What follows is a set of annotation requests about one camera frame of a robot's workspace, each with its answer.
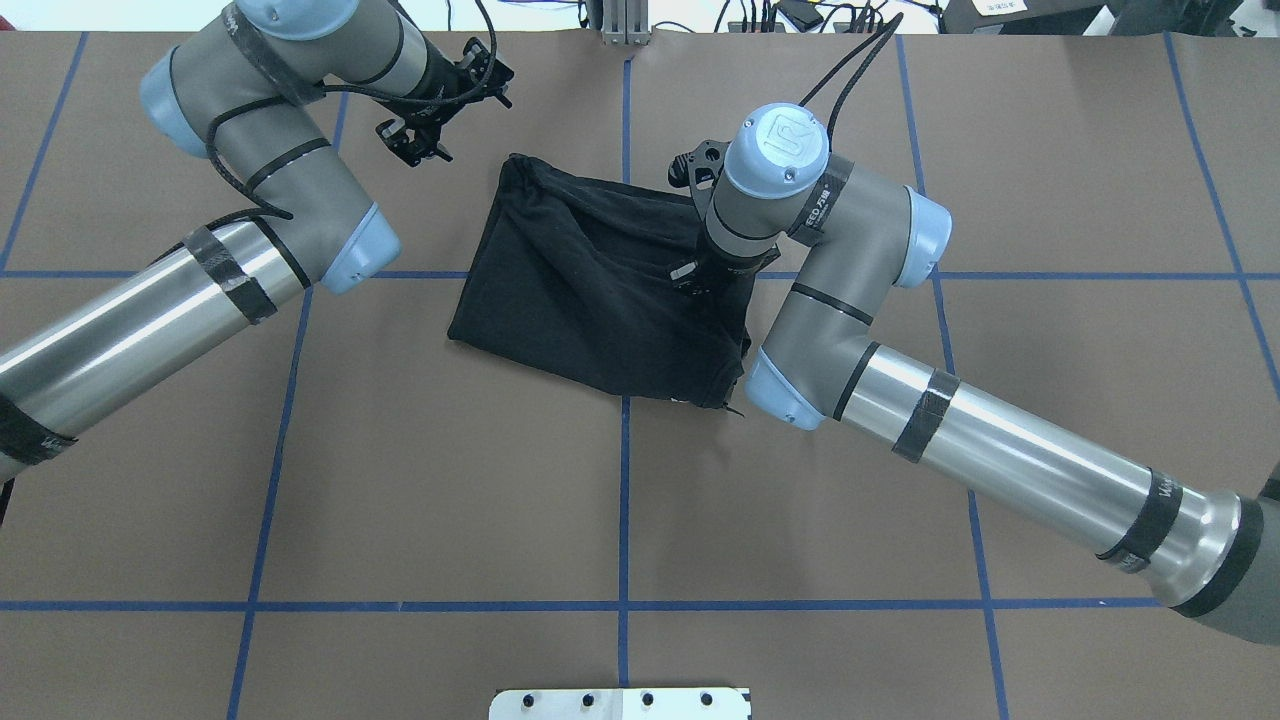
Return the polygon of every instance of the black tape band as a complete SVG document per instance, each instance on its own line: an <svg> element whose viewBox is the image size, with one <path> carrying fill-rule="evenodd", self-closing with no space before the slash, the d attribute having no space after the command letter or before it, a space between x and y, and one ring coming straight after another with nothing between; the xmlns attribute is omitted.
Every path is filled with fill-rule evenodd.
<svg viewBox="0 0 1280 720"><path fill-rule="evenodd" d="M1258 493L1258 497L1280 502L1280 465L1276 465L1276 469L1271 470L1271 479L1268 479L1267 484L1262 487L1262 492Z"/></svg>
<svg viewBox="0 0 1280 720"><path fill-rule="evenodd" d="M831 155L827 161L827 170L822 173L818 182L813 183L809 199L805 200L795 222L787 228L787 234L792 240L810 247L822 240L822 225L827 223L831 209L836 205L836 200L840 199L840 191L849 182L849 174L852 169L854 164L849 160L840 155Z"/></svg>
<svg viewBox="0 0 1280 720"><path fill-rule="evenodd" d="M1098 560L1115 565L1121 573L1133 574L1144 570L1151 565L1151 556L1169 537L1181 506L1183 487L1178 480L1152 469L1151 488L1147 489L1147 501L1142 503L1142 510L1120 542L1098 555Z"/></svg>
<svg viewBox="0 0 1280 720"><path fill-rule="evenodd" d="M422 77L417 79L417 85L406 97L413 100L425 100L428 95L435 95L436 99L444 97L444 86L448 83L448 73L452 69L453 64L440 54L434 44L428 42L426 67L422 68Z"/></svg>
<svg viewBox="0 0 1280 720"><path fill-rule="evenodd" d="M0 395L0 452L23 465L38 465L76 445L70 438L36 421L12 400Z"/></svg>
<svg viewBox="0 0 1280 720"><path fill-rule="evenodd" d="M879 350L879 343L873 342L867 346L863 351L863 356L858 359L858 365L854 366L854 373L849 375L849 382L845 383L845 392L840 393L840 402L836 404L835 413L831 414L832 419L840 420L845 416L845 407L849 405L849 398L854 396L854 391L858 388L858 380L863 379L863 373L867 372L867 365L872 361L872 355Z"/></svg>
<svg viewBox="0 0 1280 720"><path fill-rule="evenodd" d="M302 287L303 288L311 287L311 278L307 277L307 272L302 269L302 264L298 263L298 259L293 256L293 252L291 252L289 249L284 245L284 241L280 240L280 236L279 233L275 232L275 228L273 228L270 223L268 223L261 217L251 218L251 222L255 225L257 225L257 229L262 231L262 234L266 236L266 240L271 241L271 247L275 247L275 251L280 254L280 258L284 258L284 264L287 264L289 269L293 270L293 277L298 278L298 282L302 283Z"/></svg>
<svg viewBox="0 0 1280 720"><path fill-rule="evenodd" d="M1262 544L1262 506L1256 500L1240 498L1240 528L1235 530L1235 539L1231 541L1231 550L1226 551L1222 566L1217 569L1213 578L1201 588L1201 592L1187 602L1175 606L1180 615L1185 618L1199 618L1207 612L1217 610L1231 592L1240 584L1244 575L1253 565L1253 559L1258 555Z"/></svg>
<svg viewBox="0 0 1280 720"><path fill-rule="evenodd" d="M223 9L223 27L227 28L227 35L241 55L253 65L253 69L262 73L282 97L298 106L324 97L324 90L302 79L297 70L271 50L261 31L234 3Z"/></svg>
<svg viewBox="0 0 1280 720"><path fill-rule="evenodd" d="M831 307L835 307L836 310L840 310L845 315L849 315L850 318L854 318L855 320L863 323L864 325L872 324L872 320L876 319L874 315L870 315L869 313L864 313L864 311L859 310L858 307L854 307L852 305L845 302L844 300L840 300L837 297L832 297L832 296L827 295L826 292L823 292L820 290L817 290L817 288L812 288L812 287L809 287L806 284L794 283L791 286L791 292L800 293L800 295L803 295L805 297L812 297L813 300L817 300L818 302L822 302L823 305L829 305Z"/></svg>
<svg viewBox="0 0 1280 720"><path fill-rule="evenodd" d="M750 240L750 241L754 241L754 242L763 242L765 240L773 240L773 237L777 234L777 233L763 234L763 236L742 234L742 233L737 232L736 229L728 227L728 223L724 222L724 218L721 218L721 215L719 215L719 208L716 206L716 202L712 202L712 211L716 213L716 219L719 220L719 224L721 224L722 228L724 228L726 231L728 231L730 233L732 233L732 234L735 234L737 237L741 237L742 240Z"/></svg>
<svg viewBox="0 0 1280 720"><path fill-rule="evenodd" d="M942 370L933 370L928 387L911 411L911 419L893 443L893 452L910 462L919 462L929 441L938 432L942 416L951 407L951 398L960 388L960 379Z"/></svg>
<svg viewBox="0 0 1280 720"><path fill-rule="evenodd" d="M283 168L284 165L288 165L289 163L297 160L298 158L302 158L307 152L311 152L314 150L320 150L321 147L329 147L329 141L323 137L317 137L315 140L303 142L302 145L294 147L293 150L289 150L288 152L282 154L275 160L271 160L270 163L259 168L256 173L253 173L252 176L250 176L247 181L244 181L244 187L248 188L250 192L253 192L255 190L257 190L257 186L262 184L266 181L266 178L278 173L280 168Z"/></svg>
<svg viewBox="0 0 1280 720"><path fill-rule="evenodd" d="M9 478L4 483L4 488L0 488L0 525L4 525L4 516L9 512L9 500L13 497L13 478Z"/></svg>
<svg viewBox="0 0 1280 720"><path fill-rule="evenodd" d="M244 268L209 228L197 228L182 243L250 323L256 325L275 314L275 304L262 286L244 274Z"/></svg>
<svg viewBox="0 0 1280 720"><path fill-rule="evenodd" d="M376 73L374 73L374 77L370 77L370 78L366 78L366 79L357 79L356 82L353 82L351 85L372 85L372 83L383 79L384 77L387 77L387 73L392 72L396 68L396 63L399 63L401 53L404 50L404 23L399 22L399 18L397 18L397 22L399 23L399 31L401 32L399 32L399 37L396 38L396 53L392 54L390 61L387 63L387 65L383 69L380 69Z"/></svg>

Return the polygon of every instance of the brown table surface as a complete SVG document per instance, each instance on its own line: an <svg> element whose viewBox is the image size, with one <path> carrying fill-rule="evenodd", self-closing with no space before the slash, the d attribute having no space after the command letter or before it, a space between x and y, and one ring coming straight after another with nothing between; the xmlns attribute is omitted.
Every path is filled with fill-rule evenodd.
<svg viewBox="0 0 1280 720"><path fill-rule="evenodd" d="M0 33L0 345L243 205L138 106L180 40ZM465 110L452 164L403 167L366 99L315 108L404 241L393 274L283 307L18 478L0 717L483 719L499 688L708 683L762 719L1275 716L1276 648L847 428L620 400L448 341L508 152L663 187L852 40L500 42L515 109ZM873 333L1257 492L1280 455L1277 67L1257 38L891 45L836 150L955 236Z"/></svg>

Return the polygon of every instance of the blue tape line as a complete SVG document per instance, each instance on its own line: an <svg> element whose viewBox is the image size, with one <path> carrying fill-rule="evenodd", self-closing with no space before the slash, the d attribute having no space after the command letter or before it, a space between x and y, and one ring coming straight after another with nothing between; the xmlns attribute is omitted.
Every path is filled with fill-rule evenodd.
<svg viewBox="0 0 1280 720"><path fill-rule="evenodd" d="M995 610L1116 610L1132 607L1164 607L1153 597L1046 597L1029 600L992 600Z"/></svg>
<svg viewBox="0 0 1280 720"><path fill-rule="evenodd" d="M0 612L244 612L247 602L146 600L0 600Z"/></svg>
<svg viewBox="0 0 1280 720"><path fill-rule="evenodd" d="M924 190L924 161L920 159L920 137L915 129L915 105L911 102L911 78L906 72L906 45L902 36L893 36L897 45L897 69L902 78L902 104L906 108L906 133L911 138L911 160L915 163L915 190L928 197Z"/></svg>
<svg viewBox="0 0 1280 720"><path fill-rule="evenodd" d="M631 182L631 61L622 63L622 182Z"/></svg>
<svg viewBox="0 0 1280 720"><path fill-rule="evenodd" d="M374 274L384 281L465 281L466 270L383 270Z"/></svg>
<svg viewBox="0 0 1280 720"><path fill-rule="evenodd" d="M631 397L622 398L621 484L618 488L618 687L626 688L630 678L631 603Z"/></svg>
<svg viewBox="0 0 1280 720"><path fill-rule="evenodd" d="M244 669L248 666L248 646L253 637L253 609L244 612L244 624L241 626L239 650L236 652L236 674L232 675L232 694L227 701L227 720L236 720L239 715L239 696L244 689Z"/></svg>
<svg viewBox="0 0 1280 720"><path fill-rule="evenodd" d="M45 164L45 154L49 152L49 143L54 140L54 128L58 127L63 106L67 105L67 96L70 94L72 81L76 78L76 70L79 69L79 61L84 56L84 45L87 42L88 33L82 32L79 42L76 45L76 54L72 55L72 64L67 68L67 77L63 78L63 88L58 94L58 102L54 104L54 113L49 115L49 124L45 126L45 136L40 140L36 161L31 164L31 173L27 174L27 184L22 188L18 210L14 211L13 223L9 224L9 236L4 241L4 249L0 250L0 270L4 270L9 264L9 255L13 254L13 246L18 241L18 228L22 227L23 215L27 214L27 204L31 201L31 195L36 191L36 178L40 177L40 168Z"/></svg>
<svg viewBox="0 0 1280 720"><path fill-rule="evenodd" d="M913 610L982 610L978 598L905 600L636 600L627 612L874 612ZM995 598L1000 611L1116 610L1164 607L1151 597ZM256 614L490 614L490 612L618 612L612 600L545 601L145 601L145 600L5 600L0 612L248 612Z"/></svg>
<svg viewBox="0 0 1280 720"><path fill-rule="evenodd" d="M982 616L987 625L987 650L991 653L991 678L996 687L996 708L1001 720L1009 720L1009 697L1005 693L1005 667L1000 661L1000 634L996 630L995 602L991 598L991 578L987 574L987 551L982 541L982 519L978 516L978 496L969 491L969 532L973 536L973 555L978 566L978 589L982 593Z"/></svg>
<svg viewBox="0 0 1280 720"><path fill-rule="evenodd" d="M852 612L873 610L980 610L980 600L653 600L635 612Z"/></svg>
<svg viewBox="0 0 1280 720"><path fill-rule="evenodd" d="M137 270L4 270L0 278L28 279L123 279L138 274Z"/></svg>
<svg viewBox="0 0 1280 720"><path fill-rule="evenodd" d="M343 92L342 97L338 100L338 119L333 123L334 152L342 150L342 128L347 124L347 104L349 101L351 101L349 92Z"/></svg>
<svg viewBox="0 0 1280 720"><path fill-rule="evenodd" d="M1178 67L1178 54L1174 51L1174 36L1165 31L1165 53L1169 55L1169 68L1174 73L1174 88L1178 90L1178 104L1183 108L1183 119L1187 122L1187 132L1192 138L1192 149L1196 151L1196 161L1199 163L1201 174L1204 177L1204 187L1208 190L1210 201L1213 204L1213 214L1217 217L1217 227L1222 231L1222 241L1226 243L1226 254L1231 256L1231 268L1235 269L1235 278L1240 283L1240 295L1244 296L1244 305L1249 310L1249 322L1253 324L1253 334L1258 338L1262 350L1262 360L1266 363L1267 373L1271 375L1271 389L1280 400L1280 372L1276 370L1276 360L1271 354L1271 343L1267 342L1266 329L1262 327L1262 318L1258 307L1253 302L1253 292L1244 278L1244 266L1240 264L1240 254L1235 247L1235 238L1231 237L1231 228L1226 222L1226 213L1217 195L1217 186L1213 183L1213 173L1208 169L1208 160L1204 159L1204 150L1201 147L1199 132L1196 131L1196 120L1192 118L1190 105L1187 102L1187 88L1183 86L1183 73Z"/></svg>
<svg viewBox="0 0 1280 720"><path fill-rule="evenodd" d="M906 45L902 36L893 38L897 42L899 72L902 77L902 102L906 106L906 131L911 138L911 158L915 161L915 184L920 195L928 197L924 184L924 161L920 154L920 138L915 124L915 108L911 104L911 81L906 61ZM947 372L955 374L955 354L951 350L951 328L947 324L946 300L942 295L941 268L934 266L929 273L933 283L933 302L938 313L938 333L942 338L942 356L946 361ZM987 578L987 553L982 542L982 520L978 516L978 498L969 491L969 530L973 537L973 555L978 569L978 588L982 592L982 615L987 626L987 651L991 655L991 678L996 693L996 707L1000 711L1000 720L1009 720L1009 697L1005 692L1005 669L1000 660L1000 635L996 630L996 611L991 601L991 583Z"/></svg>
<svg viewBox="0 0 1280 720"><path fill-rule="evenodd" d="M293 341L293 360L289 364L289 379L284 388L284 409L280 411L280 427L275 437L275 456L271 460L271 478L266 486L266 503L262 509L262 524L257 534L257 551L253 555L253 575L250 580L248 610L244 611L244 626L241 630L239 652L236 657L236 674L232 678L232 694L227 703L227 720L236 720L239 714L239 697L244 687L244 669L248 665L248 650L253 639L253 615L259 593L262 589L262 569L266 565L266 546L271 538L271 521L275 518L275 498L280 487L280 473L284 469L284 443L293 416L293 396L298 384L298 364L302 360L302 342L307 334L307 320L311 315L314 288L302 295L302 313L298 318L298 332Z"/></svg>
<svg viewBox="0 0 1280 720"><path fill-rule="evenodd" d="M622 182L631 182L631 55L622 63ZM622 398L618 486L618 687L631 684L631 397Z"/></svg>
<svg viewBox="0 0 1280 720"><path fill-rule="evenodd" d="M1235 273L1110 273L1036 270L950 270L946 281L1235 281Z"/></svg>

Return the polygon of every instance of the black bag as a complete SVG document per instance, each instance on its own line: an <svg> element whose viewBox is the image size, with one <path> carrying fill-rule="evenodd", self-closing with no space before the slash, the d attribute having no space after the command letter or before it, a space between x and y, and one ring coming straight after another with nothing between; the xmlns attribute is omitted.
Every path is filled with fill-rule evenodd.
<svg viewBox="0 0 1280 720"><path fill-rule="evenodd" d="M753 279L675 290L700 228L687 197L512 155L449 337L612 395L727 407Z"/></svg>

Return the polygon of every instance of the blue tape grid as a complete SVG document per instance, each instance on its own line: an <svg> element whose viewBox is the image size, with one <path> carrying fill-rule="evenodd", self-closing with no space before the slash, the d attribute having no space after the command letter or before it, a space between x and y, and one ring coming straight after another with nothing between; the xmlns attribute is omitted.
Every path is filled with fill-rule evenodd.
<svg viewBox="0 0 1280 720"><path fill-rule="evenodd" d="M911 79L906 63L906 45L902 36L895 38L897 45L897 65L902 78L902 102L906 106L906 131L911 138L911 160L915 164L915 184L920 195L928 197L924 182L924 160L920 151L920 136L915 124L915 106L911 104ZM933 302L938 313L938 332L942 340L942 356L947 372L955 374L955 354L951 351L951 329L947 325L946 300L942 293L942 278L938 266L929 274L933 283ZM973 556L978 571L978 591L982 594L982 616L987 626L987 653L991 657L991 678L996 693L996 708L1000 720L1009 720L1009 697L1005 693L1005 667L1000 660L1000 634L996 629L996 609L991 598L991 579L987 575L987 552L982 542L982 519L978 515L978 497L970 489L969 495L969 533L973 539Z"/></svg>
<svg viewBox="0 0 1280 720"><path fill-rule="evenodd" d="M40 176L46 152L52 141L58 120L61 115L67 96L73 79L79 68L88 33L81 33L70 65L63 81L61 91L54 111L45 128L41 145L31 172L23 188L22 199L15 210L9 232L5 237L3 250L0 250L0 278L14 279L118 279L128 278L134 270L9 270L6 268L9 258L17 242L26 214L27 205ZM919 133L915 123L915 111L911 102L910 78L908 72L906 50L901 37L896 38L899 67L902 83L902 99L906 109L908 131L911 141L911 155L915 165L915 177L919 191L925 193L924 163L920 152ZM951 350L950 329L946 320L946 301L943 295L943 281L1198 281L1222 282L1234 281L1239 284L1244 304L1249 313L1254 333L1257 334L1271 382L1280 398L1280 374L1276 372L1275 356L1271 352L1265 329L1262 327L1257 306L1249 283L1280 281L1280 273L1247 273L1240 263L1235 241L1231 236L1230 225L1213 182L1208 161L1204 158L1196 129L1194 119L1187 100L1181 73L1178 65L1178 56L1172 38L1165 33L1165 46L1169 55L1170 70L1178 91L1178 100L1187 123L1192 149L1196 154L1201 173L1204 178L1206 190L1213 205L1222 238L1231 259L1233 272L1230 273L1114 273L1114 272L946 272L936 269L931 275L934 291L934 301L938 313L938 328L946 368L955 372L955 359ZM631 176L631 69L632 58L623 63L622 73L622 181L630 182ZM346 120L348 97L344 95L340 101L338 120L334 128L334 146L340 146L343 123ZM384 270L375 275L379 279L463 279L465 270ZM764 272L759 278L764 281L791 281L794 272ZM232 612L243 614L244 623L239 651L237 653L236 671L232 683L232 693L228 701L227 716L233 720L239 708L239 697L243 691L244 675L248 665L248 653L252 643L253 620L257 614L282 612L617 612L618 616L618 683L622 687L630 684L628 674L628 612L856 612L856 611L911 611L911 610L982 610L991 653L992 675L997 707L1002 720L1009 717L1007 700L1005 697L1004 673L1000 660L998 635L995 621L995 611L1019 610L1064 610L1064 609L1151 609L1160 607L1160 603L1146 597L1082 597L1082 598L993 598L991 596L989 579L987 577L986 553L983 551L982 524L978 514L977 498L969 493L969 516L977 574L980 588L980 598L957 600L787 600L787 601L632 601L630 598L630 455L631 455L631 398L622 398L621 428L620 428L620 501L618 501L618 600L617 601L532 601L532 602L264 602L259 600L262 582L262 570L266 561L266 550L270 539L271 521L275 510L275 498L279 489L280 471L283 466L284 446L288 434L289 420L293 409L293 397L297 388L298 364L307 322L311 310L311 291L307 291L298 329L294 341L293 359L289 368L289 378L285 389L284 407L282 411L279 432L276 437L275 456L273 460L271 475L268 486L268 496L262 512L262 523L259 532L259 543L255 553L253 573L247 600L244 602L187 602L187 601L0 601L0 611L4 612Z"/></svg>

